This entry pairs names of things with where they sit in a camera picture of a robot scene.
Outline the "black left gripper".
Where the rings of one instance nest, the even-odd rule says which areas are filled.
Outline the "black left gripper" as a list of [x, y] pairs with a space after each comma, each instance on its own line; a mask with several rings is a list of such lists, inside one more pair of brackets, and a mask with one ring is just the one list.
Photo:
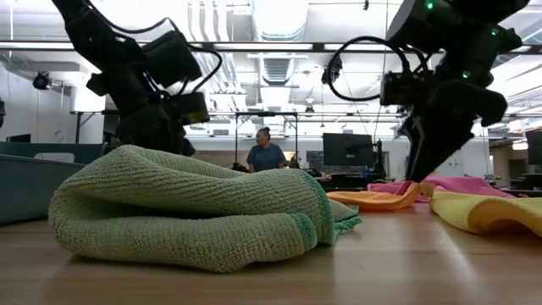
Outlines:
[[196, 149], [185, 138], [184, 127], [178, 120], [171, 119], [157, 104], [147, 104], [133, 114], [122, 117], [116, 135], [126, 145], [187, 157], [196, 153]]

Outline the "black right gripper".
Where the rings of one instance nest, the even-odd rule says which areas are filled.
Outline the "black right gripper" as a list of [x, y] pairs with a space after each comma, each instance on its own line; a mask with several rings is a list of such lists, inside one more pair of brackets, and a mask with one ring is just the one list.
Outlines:
[[473, 138], [476, 119], [493, 125], [507, 110], [502, 94], [462, 80], [426, 77], [417, 83], [416, 93], [416, 117], [408, 117], [400, 128], [410, 142], [405, 178], [414, 182], [424, 180], [454, 152], [440, 136], [457, 137], [465, 144]]

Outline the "orange microfiber towel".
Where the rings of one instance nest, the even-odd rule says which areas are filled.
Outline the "orange microfiber towel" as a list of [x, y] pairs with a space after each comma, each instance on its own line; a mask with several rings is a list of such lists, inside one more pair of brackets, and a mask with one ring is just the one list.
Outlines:
[[362, 211], [396, 211], [408, 208], [418, 199], [430, 202], [435, 185], [427, 182], [397, 182], [370, 184], [367, 191], [332, 191], [329, 199], [343, 204], [356, 205]]

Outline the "pale green teal-edged towel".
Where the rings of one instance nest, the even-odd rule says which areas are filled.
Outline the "pale green teal-edged towel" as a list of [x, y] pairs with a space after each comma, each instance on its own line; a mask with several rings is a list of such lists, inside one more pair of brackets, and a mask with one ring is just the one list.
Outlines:
[[65, 180], [48, 220], [76, 255], [215, 273], [301, 256], [361, 223], [302, 170], [248, 174], [136, 146]]

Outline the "pink microfiber towel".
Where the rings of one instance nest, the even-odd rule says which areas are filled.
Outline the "pink microfiber towel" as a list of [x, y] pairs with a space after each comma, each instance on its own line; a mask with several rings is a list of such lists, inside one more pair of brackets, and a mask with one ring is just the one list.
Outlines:
[[[486, 180], [479, 177], [428, 177], [425, 182], [434, 185], [436, 191], [452, 191], [462, 194], [481, 196], [514, 198], [513, 195], [495, 189]], [[377, 194], [391, 194], [402, 196], [408, 187], [409, 181], [399, 181], [387, 184], [369, 184], [368, 191]]]

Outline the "yellow microfiber towel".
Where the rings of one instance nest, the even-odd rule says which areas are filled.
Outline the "yellow microfiber towel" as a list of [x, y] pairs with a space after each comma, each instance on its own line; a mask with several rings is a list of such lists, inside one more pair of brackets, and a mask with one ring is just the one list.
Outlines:
[[437, 191], [430, 206], [448, 225], [469, 233], [491, 235], [530, 231], [542, 238], [542, 198]]

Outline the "white building column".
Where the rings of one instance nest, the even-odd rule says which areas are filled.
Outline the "white building column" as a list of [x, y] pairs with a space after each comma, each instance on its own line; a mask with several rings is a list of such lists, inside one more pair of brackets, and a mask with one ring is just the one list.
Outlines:
[[440, 141], [446, 146], [452, 146], [454, 152], [435, 170], [435, 175], [440, 177], [463, 176], [463, 143], [460, 143], [456, 136], [450, 131], [440, 132]]

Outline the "black background shelf rack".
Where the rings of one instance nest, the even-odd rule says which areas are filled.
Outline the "black background shelf rack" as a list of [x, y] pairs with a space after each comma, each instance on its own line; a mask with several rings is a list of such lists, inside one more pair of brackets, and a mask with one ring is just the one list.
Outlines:
[[119, 115], [118, 109], [105, 109], [102, 111], [70, 111], [69, 113], [76, 116], [75, 144], [80, 143], [81, 127], [94, 115]]

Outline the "black ceiling spotlight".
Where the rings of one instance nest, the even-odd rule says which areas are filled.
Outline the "black ceiling spotlight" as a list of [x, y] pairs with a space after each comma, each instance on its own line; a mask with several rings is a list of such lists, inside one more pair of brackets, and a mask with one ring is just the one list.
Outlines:
[[338, 56], [336, 59], [331, 61], [330, 68], [324, 67], [321, 82], [323, 85], [328, 85], [329, 83], [333, 84], [340, 77], [340, 71], [342, 70], [342, 59]]
[[53, 82], [47, 71], [38, 71], [32, 85], [39, 91], [47, 91], [52, 88]]

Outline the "person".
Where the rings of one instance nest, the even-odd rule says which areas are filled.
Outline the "person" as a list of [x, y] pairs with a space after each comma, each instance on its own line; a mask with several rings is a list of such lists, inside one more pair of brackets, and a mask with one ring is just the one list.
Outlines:
[[251, 148], [246, 159], [250, 173], [284, 168], [285, 155], [280, 146], [271, 142], [268, 127], [259, 129], [255, 140], [256, 145]]

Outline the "teal plastic bin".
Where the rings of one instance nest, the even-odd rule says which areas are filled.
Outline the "teal plastic bin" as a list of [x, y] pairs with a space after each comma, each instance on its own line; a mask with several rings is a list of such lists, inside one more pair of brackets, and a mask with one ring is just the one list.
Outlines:
[[0, 142], [0, 225], [46, 218], [54, 191], [105, 146]]

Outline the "black background robot frame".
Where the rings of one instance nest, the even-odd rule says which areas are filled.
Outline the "black background robot frame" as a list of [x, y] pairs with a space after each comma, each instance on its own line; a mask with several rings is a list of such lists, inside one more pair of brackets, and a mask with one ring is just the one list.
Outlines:
[[252, 116], [261, 118], [282, 116], [283, 119], [295, 129], [295, 149], [294, 149], [294, 161], [296, 168], [300, 168], [299, 165], [299, 150], [298, 150], [298, 124], [299, 114], [297, 112], [273, 112], [273, 111], [261, 111], [261, 112], [235, 112], [235, 161], [233, 162], [232, 169], [238, 170], [241, 166], [238, 159], [238, 129], [245, 124]]

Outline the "silver ventilation duct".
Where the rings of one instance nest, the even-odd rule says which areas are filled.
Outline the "silver ventilation duct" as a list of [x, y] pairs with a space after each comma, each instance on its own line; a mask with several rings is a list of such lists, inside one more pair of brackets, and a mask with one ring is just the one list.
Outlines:
[[[250, 0], [252, 34], [256, 42], [302, 42], [308, 15], [308, 0]], [[263, 80], [284, 86], [293, 76], [294, 53], [266, 53], [258, 59]]]

